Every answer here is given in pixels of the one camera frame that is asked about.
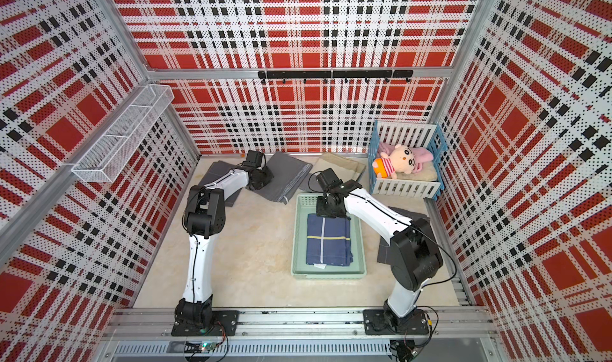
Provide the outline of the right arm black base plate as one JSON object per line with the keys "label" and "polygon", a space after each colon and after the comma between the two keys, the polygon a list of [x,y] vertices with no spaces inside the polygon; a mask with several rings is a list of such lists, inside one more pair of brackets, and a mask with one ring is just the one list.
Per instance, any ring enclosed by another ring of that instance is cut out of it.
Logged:
{"label": "right arm black base plate", "polygon": [[366,335],[425,336],[430,333],[426,313],[415,309],[397,317],[390,309],[365,309],[363,323]]}

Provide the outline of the beige and grey pillowcase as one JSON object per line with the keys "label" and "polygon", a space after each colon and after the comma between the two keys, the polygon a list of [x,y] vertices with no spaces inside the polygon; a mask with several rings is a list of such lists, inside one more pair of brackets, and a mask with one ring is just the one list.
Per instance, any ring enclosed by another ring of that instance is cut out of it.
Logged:
{"label": "beige and grey pillowcase", "polygon": [[326,169],[332,169],[343,182],[348,180],[359,181],[366,169],[366,164],[334,153],[325,153],[314,163],[309,175],[301,182],[299,189],[303,192],[320,193],[321,188],[315,181],[314,174]]}

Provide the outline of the plain grey pillowcase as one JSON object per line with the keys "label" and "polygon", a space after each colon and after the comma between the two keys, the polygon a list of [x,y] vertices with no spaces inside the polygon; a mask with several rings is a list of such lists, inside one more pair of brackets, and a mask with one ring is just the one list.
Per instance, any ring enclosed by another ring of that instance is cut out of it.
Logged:
{"label": "plain grey pillowcase", "polygon": [[312,164],[287,153],[277,152],[269,158],[267,167],[273,174],[272,180],[254,192],[269,201],[288,204],[304,178],[309,175]]}

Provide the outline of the green perforated plastic basket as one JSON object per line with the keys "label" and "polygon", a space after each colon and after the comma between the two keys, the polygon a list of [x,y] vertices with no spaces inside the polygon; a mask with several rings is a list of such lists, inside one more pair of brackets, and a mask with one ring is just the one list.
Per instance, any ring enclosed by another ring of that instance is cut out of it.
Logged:
{"label": "green perforated plastic basket", "polygon": [[353,261],[350,266],[307,265],[307,218],[316,214],[318,194],[300,194],[297,197],[291,274],[297,279],[361,279],[367,274],[360,220],[349,215]]}

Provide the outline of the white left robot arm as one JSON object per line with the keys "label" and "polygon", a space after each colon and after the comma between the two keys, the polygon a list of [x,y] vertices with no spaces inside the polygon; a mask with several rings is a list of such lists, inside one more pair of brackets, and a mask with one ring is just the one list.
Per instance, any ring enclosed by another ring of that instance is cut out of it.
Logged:
{"label": "white left robot arm", "polygon": [[211,183],[190,189],[182,219],[190,254],[186,286],[175,308],[178,324],[208,329],[215,323],[211,271],[217,235],[226,225],[226,199],[242,188],[259,190],[272,178],[266,166],[240,165]]}

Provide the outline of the blue pillowcase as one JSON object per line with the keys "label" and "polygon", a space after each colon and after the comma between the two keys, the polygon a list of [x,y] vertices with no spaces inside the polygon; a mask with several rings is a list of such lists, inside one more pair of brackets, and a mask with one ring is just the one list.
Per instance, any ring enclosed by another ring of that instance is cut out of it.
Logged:
{"label": "blue pillowcase", "polygon": [[313,266],[350,266],[353,261],[351,223],[346,218],[307,218],[306,259]]}

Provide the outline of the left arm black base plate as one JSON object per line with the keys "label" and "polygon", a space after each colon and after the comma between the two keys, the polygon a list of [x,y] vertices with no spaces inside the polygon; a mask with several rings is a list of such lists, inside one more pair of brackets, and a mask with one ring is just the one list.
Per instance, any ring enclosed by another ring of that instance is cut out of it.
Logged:
{"label": "left arm black base plate", "polygon": [[213,310],[202,317],[180,314],[175,316],[171,334],[174,337],[232,337],[236,333],[238,310]]}

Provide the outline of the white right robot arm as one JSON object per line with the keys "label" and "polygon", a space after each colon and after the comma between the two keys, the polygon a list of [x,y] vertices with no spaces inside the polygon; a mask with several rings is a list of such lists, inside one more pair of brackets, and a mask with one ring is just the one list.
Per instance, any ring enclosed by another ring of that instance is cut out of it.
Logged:
{"label": "white right robot arm", "polygon": [[410,318],[422,291],[444,266],[441,247],[434,240],[428,221],[412,221],[379,202],[360,183],[344,182],[330,169],[318,175],[317,182],[322,191],[317,215],[358,218],[387,243],[387,261],[395,286],[384,309],[391,325],[397,326]]}

